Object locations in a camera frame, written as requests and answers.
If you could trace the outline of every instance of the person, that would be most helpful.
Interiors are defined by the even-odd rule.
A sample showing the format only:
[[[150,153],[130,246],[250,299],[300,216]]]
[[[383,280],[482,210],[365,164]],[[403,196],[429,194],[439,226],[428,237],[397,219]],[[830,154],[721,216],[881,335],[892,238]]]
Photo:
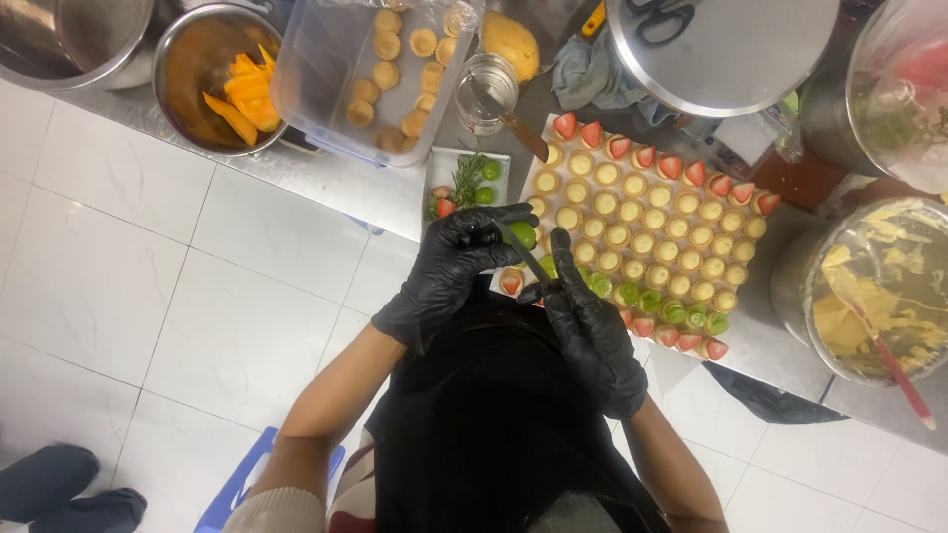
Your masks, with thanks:
[[[0,470],[0,524],[29,524],[29,533],[133,533],[148,505],[135,490],[76,498],[99,470],[99,459],[85,448],[40,448]]]
[[[300,394],[224,533],[727,531],[569,234],[550,234],[557,286],[517,301],[487,290],[480,272],[521,261],[493,221],[535,227],[530,210],[431,224],[398,294]],[[327,515],[330,452],[390,374]],[[603,414],[622,422],[641,480]]]

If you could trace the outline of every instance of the knife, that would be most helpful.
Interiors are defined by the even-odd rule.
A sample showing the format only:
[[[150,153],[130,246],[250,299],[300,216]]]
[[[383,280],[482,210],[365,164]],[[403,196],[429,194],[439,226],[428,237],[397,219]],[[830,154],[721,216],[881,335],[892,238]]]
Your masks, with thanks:
[[[498,118],[501,119],[503,125],[507,126],[514,134],[514,137],[516,137],[523,146],[526,146],[527,150],[532,152],[534,156],[537,156],[540,161],[546,161],[550,157],[550,147],[547,146],[546,141],[537,135],[537,132],[530,129],[530,126],[520,121],[512,111],[504,109],[503,104],[487,92],[486,87],[477,81],[477,78],[471,74],[470,70],[467,71],[467,83],[470,85],[471,91],[474,92],[474,96],[481,105],[484,106],[487,111],[496,114]]]
[[[530,271],[534,273],[534,276],[539,282],[539,286],[543,288],[544,295],[548,294],[551,288],[557,286],[556,282],[550,279],[550,276],[546,273],[546,270],[544,270],[543,267],[539,265],[537,258],[534,257],[532,253],[530,253],[530,250],[528,250],[527,247],[520,242],[520,239],[517,238],[517,235],[515,235],[514,232],[510,230],[510,227],[496,219],[494,220],[494,226],[497,226],[497,229],[501,231],[501,235],[503,235],[503,237],[507,240],[507,243],[514,247],[514,250],[516,250],[517,254],[520,256],[520,259],[522,259],[527,264],[527,267],[530,268]]]

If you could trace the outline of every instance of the stainless steel bowl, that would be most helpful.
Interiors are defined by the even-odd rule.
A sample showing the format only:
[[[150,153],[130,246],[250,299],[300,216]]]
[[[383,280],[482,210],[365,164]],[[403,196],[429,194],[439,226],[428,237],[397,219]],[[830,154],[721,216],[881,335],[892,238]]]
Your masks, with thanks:
[[[0,0],[0,78],[54,92],[147,83],[173,0]]]
[[[202,92],[223,99],[234,56],[246,53],[262,64],[257,44],[277,57],[283,41],[264,17],[231,4],[208,4],[188,11],[165,31],[155,51],[152,84],[158,106],[181,137],[217,156],[245,156],[273,144],[286,129],[259,132],[257,144],[243,139],[204,102]]]
[[[892,211],[900,211],[901,214],[892,216],[888,221],[923,241],[929,241],[911,244],[921,246],[924,258],[922,274],[905,271],[895,276],[885,264],[886,249],[893,245],[866,238],[867,233],[873,230],[866,218],[873,213]],[[943,308],[946,305],[945,296],[940,289],[933,287],[940,286],[944,274],[948,273],[948,208],[919,198],[875,202],[843,220],[803,233],[783,251],[774,267],[771,302],[777,316],[795,337],[812,346],[829,368],[841,377],[863,385],[894,386],[895,379],[891,376],[871,376],[851,369],[833,355],[816,331],[813,303],[831,293],[820,266],[836,244],[847,245],[853,250],[854,258],[847,262],[847,267],[857,277],[871,276],[878,285],[907,299],[933,308]],[[926,318],[942,328],[948,328],[948,313],[933,313]],[[907,339],[894,332],[884,332],[883,338],[896,357],[906,354],[917,342],[917,339]],[[871,350],[874,354],[875,347],[871,347]],[[915,380],[928,376],[948,358],[948,347],[942,346],[936,352],[938,355],[926,365],[906,372],[909,378]]]

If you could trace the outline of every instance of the white tile floor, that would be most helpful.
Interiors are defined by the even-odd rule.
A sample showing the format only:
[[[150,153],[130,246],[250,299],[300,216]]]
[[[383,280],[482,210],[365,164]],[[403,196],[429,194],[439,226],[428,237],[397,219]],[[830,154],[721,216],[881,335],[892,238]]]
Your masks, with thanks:
[[[417,245],[45,95],[0,83],[0,116],[0,468],[86,446],[94,488],[149,499],[141,532],[190,532]],[[637,357],[735,533],[948,533],[948,457],[769,426],[703,368],[664,391],[667,356]]]

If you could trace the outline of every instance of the strawberry slice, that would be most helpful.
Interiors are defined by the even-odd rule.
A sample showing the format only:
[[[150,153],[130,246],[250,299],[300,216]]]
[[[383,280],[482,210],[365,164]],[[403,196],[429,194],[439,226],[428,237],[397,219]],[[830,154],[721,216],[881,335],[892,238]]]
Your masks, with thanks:
[[[573,140],[576,135],[576,115],[572,111],[553,120],[553,129],[563,140]]]
[[[751,209],[754,212],[767,216],[780,204],[780,196],[771,193],[761,193],[754,199]]]
[[[665,179],[678,179],[682,173],[682,161],[676,156],[661,156],[658,159],[658,174]]]
[[[655,319],[639,317],[632,321],[632,327],[635,329],[635,335],[639,337],[648,337],[651,330],[655,327]]]
[[[632,139],[626,137],[616,137],[609,141],[609,156],[618,161],[629,153],[632,146]]]
[[[708,180],[707,190],[718,196],[727,196],[728,190],[731,189],[731,176],[727,174],[715,174],[714,177]]]
[[[508,296],[517,296],[523,287],[523,278],[517,272],[511,270],[504,271],[504,273],[501,274],[499,282],[501,289]]]
[[[636,167],[640,169],[651,168],[652,163],[655,162],[655,147],[654,146],[640,146],[635,149],[633,156],[633,163]]]
[[[688,350],[693,349],[702,341],[702,336],[697,333],[692,333],[690,331],[685,331],[678,337],[678,342],[675,344],[679,350],[687,352]]]
[[[625,323],[626,329],[629,329],[629,324],[632,323],[632,312],[628,309],[623,309],[619,311],[619,316],[622,317],[622,322]]]
[[[441,187],[435,187],[434,189],[431,189],[431,195],[435,198],[447,198],[451,196],[451,193],[453,193],[453,191],[448,185],[442,185]]]
[[[716,361],[724,357],[727,353],[727,344],[717,339],[705,339],[698,345],[698,355],[702,359],[711,359]]]
[[[454,202],[445,198],[438,200],[438,218],[445,218],[456,209],[458,209],[458,206]]]
[[[688,165],[688,168],[684,169],[682,181],[694,187],[704,185],[704,162],[695,161]]]
[[[746,205],[753,193],[753,183],[739,183],[734,186],[734,189],[731,189],[731,197],[734,198],[734,201],[737,202],[739,206]]]
[[[670,324],[663,324],[658,326],[658,329],[655,330],[655,341],[663,345],[665,348],[673,348],[675,343],[678,342],[678,330],[675,329],[675,326]]]
[[[602,124],[598,121],[586,124],[579,128],[579,136],[583,138],[583,144],[587,148],[599,148],[602,144]]]

